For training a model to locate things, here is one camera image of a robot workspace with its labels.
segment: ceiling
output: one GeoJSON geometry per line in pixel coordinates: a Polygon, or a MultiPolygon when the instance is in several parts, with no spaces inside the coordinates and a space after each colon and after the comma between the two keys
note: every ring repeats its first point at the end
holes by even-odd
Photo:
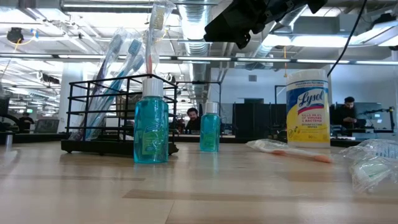
{"type": "MultiPolygon", "coordinates": [[[[147,22],[150,18],[148,8],[123,8],[115,5],[125,6],[134,5],[148,1],[98,1],[96,4],[112,4],[108,8],[94,7],[64,7],[59,9],[17,9],[12,7],[0,6],[0,51],[2,53],[22,53],[22,54],[103,54],[115,31],[124,27],[127,31],[142,35],[148,28],[147,22]],[[21,27],[25,41],[16,47],[6,39],[7,32],[11,27],[21,27]],[[32,38],[31,30],[37,32],[36,39],[32,38]]],[[[187,1],[198,4],[201,1],[187,1]]],[[[211,6],[211,19],[214,19],[231,1],[203,1],[202,4],[211,6]]],[[[343,14],[356,15],[358,7],[362,1],[336,1],[329,0],[328,4],[320,9],[316,14],[312,14],[306,9],[301,14],[302,17],[338,17],[343,14]]],[[[64,6],[68,4],[93,4],[93,1],[64,1],[64,6]]],[[[359,27],[366,30],[369,27],[369,19],[373,19],[383,12],[391,10],[396,5],[396,0],[391,1],[368,1],[367,13],[363,16],[359,27]]],[[[167,32],[162,41],[156,45],[156,51],[159,55],[186,55],[187,50],[184,44],[186,37],[181,26],[182,18],[178,10],[167,19],[167,32]]],[[[253,56],[258,47],[267,37],[267,33],[252,35],[249,45],[239,50],[234,44],[208,43],[210,49],[209,56],[237,56],[244,54],[246,57],[253,56]]],[[[127,47],[123,48],[121,55],[126,54],[127,47]]],[[[268,57],[275,58],[331,58],[336,59],[341,52],[339,47],[302,47],[286,46],[273,47],[268,57]]],[[[361,47],[350,47],[346,52],[345,58],[358,60],[382,60],[391,55],[388,47],[379,47],[377,45],[362,45],[361,47]]],[[[64,62],[43,61],[43,60],[24,60],[0,58],[0,74],[4,69],[7,70],[2,76],[3,86],[30,86],[28,90],[35,89],[48,93],[51,96],[59,98],[60,85],[51,84],[51,88],[43,88],[48,83],[43,83],[37,77],[40,73],[46,73],[62,81],[62,71],[64,62]]],[[[99,69],[99,62],[85,63],[84,73],[88,80],[93,79],[99,69]]],[[[112,65],[111,71],[117,72],[122,63],[118,62],[112,65]]],[[[219,67],[220,63],[212,62],[209,67],[219,67]]],[[[314,67],[312,64],[289,64],[289,68],[303,69],[314,67]]],[[[233,63],[228,64],[228,69],[237,69],[233,63]]],[[[284,68],[283,63],[275,63],[267,69],[284,68]]],[[[160,63],[155,70],[157,75],[166,76],[171,73],[177,80],[192,79],[192,64],[189,63],[160,63]]],[[[188,91],[182,93],[183,96],[192,96],[188,91]]]]}

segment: white bottle cap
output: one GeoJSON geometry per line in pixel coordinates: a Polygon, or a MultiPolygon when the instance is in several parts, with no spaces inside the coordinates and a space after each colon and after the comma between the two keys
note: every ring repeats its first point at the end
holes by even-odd
{"type": "Polygon", "coordinates": [[[206,113],[216,113],[216,114],[218,114],[218,103],[207,102],[206,103],[206,113]]]}
{"type": "Polygon", "coordinates": [[[157,78],[147,78],[142,82],[144,96],[159,96],[163,98],[163,81],[157,78]]]}

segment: mouthwash bottle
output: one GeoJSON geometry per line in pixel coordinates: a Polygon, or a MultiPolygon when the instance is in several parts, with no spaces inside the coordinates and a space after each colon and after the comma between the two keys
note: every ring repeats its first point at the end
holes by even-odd
{"type": "Polygon", "coordinates": [[[218,152],[220,145],[220,117],[218,104],[206,103],[206,114],[201,117],[200,123],[200,150],[218,152]]]}
{"type": "Polygon", "coordinates": [[[163,81],[142,82],[142,99],[134,119],[134,162],[153,164],[169,159],[169,106],[163,101],[163,81]]]}

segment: lysol wipes container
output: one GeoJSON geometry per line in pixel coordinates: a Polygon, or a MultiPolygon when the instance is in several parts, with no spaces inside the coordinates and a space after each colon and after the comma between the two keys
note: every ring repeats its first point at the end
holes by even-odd
{"type": "Polygon", "coordinates": [[[293,147],[330,147],[328,78],[309,69],[287,76],[287,141],[293,147]]]}

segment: table surface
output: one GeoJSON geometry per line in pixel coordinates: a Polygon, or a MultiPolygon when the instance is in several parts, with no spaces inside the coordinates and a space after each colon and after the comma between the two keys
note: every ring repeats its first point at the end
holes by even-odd
{"type": "Polygon", "coordinates": [[[0,148],[0,223],[398,223],[398,191],[356,195],[343,164],[177,146],[157,165],[59,142],[0,148]]]}

